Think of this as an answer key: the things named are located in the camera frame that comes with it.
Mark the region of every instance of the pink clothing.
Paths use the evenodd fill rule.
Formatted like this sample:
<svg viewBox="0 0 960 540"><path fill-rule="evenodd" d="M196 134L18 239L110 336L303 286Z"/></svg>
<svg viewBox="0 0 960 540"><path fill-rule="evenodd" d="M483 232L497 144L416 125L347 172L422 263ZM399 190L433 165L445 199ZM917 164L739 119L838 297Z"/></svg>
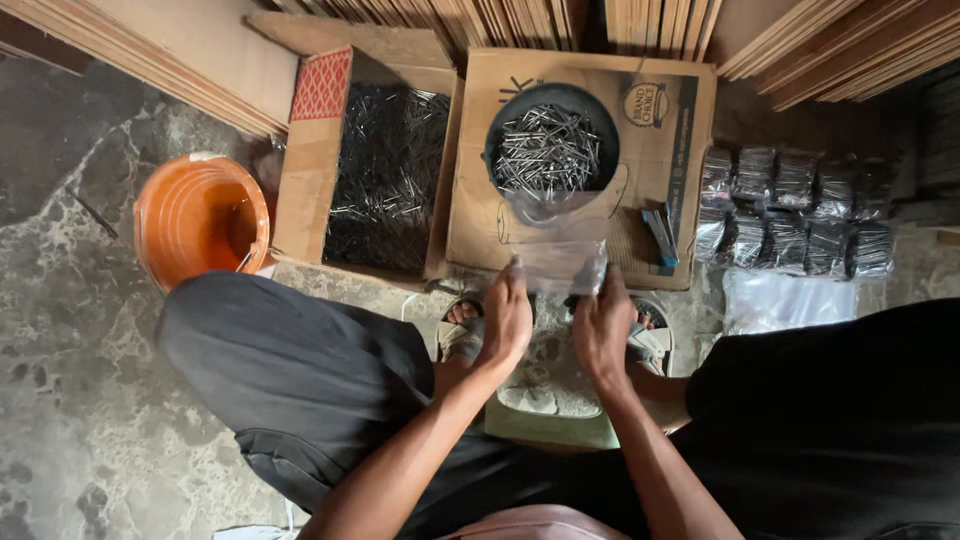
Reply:
<svg viewBox="0 0 960 540"><path fill-rule="evenodd" d="M629 540L568 506L532 504L503 510L438 540Z"/></svg>

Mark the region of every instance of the orange bucket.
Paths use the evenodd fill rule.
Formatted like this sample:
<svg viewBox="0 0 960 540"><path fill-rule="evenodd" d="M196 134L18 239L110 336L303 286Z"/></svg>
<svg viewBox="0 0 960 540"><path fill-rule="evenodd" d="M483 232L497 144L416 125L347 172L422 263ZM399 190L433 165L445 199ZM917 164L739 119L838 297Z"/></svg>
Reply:
<svg viewBox="0 0 960 540"><path fill-rule="evenodd" d="M157 286L207 270L253 274L267 257L270 215L260 186L229 158L167 161L133 203L133 241Z"/></svg>

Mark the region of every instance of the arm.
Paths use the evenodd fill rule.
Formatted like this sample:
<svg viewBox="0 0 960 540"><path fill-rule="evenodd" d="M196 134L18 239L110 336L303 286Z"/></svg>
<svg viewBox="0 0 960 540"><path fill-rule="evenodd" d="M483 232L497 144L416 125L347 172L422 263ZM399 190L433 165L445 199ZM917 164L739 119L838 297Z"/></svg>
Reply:
<svg viewBox="0 0 960 540"><path fill-rule="evenodd" d="M365 459L326 497L300 540L394 538L453 445L530 342L533 315L518 261L487 292L484 344L469 373Z"/></svg>
<svg viewBox="0 0 960 540"><path fill-rule="evenodd" d="M611 268L600 295L578 303L573 335L577 355L620 439L652 536L743 538L647 413L627 377L625 344L635 320L623 277Z"/></svg>

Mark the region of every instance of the black bowl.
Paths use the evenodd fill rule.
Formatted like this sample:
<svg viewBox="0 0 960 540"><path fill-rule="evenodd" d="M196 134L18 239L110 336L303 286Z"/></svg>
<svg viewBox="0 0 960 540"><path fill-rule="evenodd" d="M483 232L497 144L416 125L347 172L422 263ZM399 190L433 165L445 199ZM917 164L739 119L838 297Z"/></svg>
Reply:
<svg viewBox="0 0 960 540"><path fill-rule="evenodd" d="M493 165L500 157L500 143L504 136L503 125L519 118L537 105L563 107L584 116L590 122L593 130L600 137L599 172L592 184L596 186L597 192L605 189L613 178L613 173L616 172L616 166L620 160L620 135L616 131L610 112L600 103L600 100L579 86L568 83L544 83L523 90L508 101L493 118L490 129L487 131L484 153L481 156L487 164L487 174L490 176L493 185L500 190L501 194L503 193L496 175L493 173ZM582 201L582 203L573 208L566 205L564 211L572 211L583 206L589 198L581 197L577 200ZM519 217L527 221L541 222L548 220L550 213L543 209L543 211L534 211L532 214L526 212L525 215Z"/></svg>

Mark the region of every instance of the black pants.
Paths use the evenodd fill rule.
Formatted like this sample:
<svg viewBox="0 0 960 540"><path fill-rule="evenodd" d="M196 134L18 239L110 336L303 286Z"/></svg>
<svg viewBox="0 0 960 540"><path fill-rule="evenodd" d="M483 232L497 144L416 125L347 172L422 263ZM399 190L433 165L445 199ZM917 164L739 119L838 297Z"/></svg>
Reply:
<svg viewBox="0 0 960 540"><path fill-rule="evenodd" d="M723 338L671 438L747 537L953 538L936 524L960 523L958 312L944 300ZM156 337L256 473L308 510L433 389L413 325L253 276L185 282ZM401 536L531 503L649 534L620 451L556 455L468 430Z"/></svg>

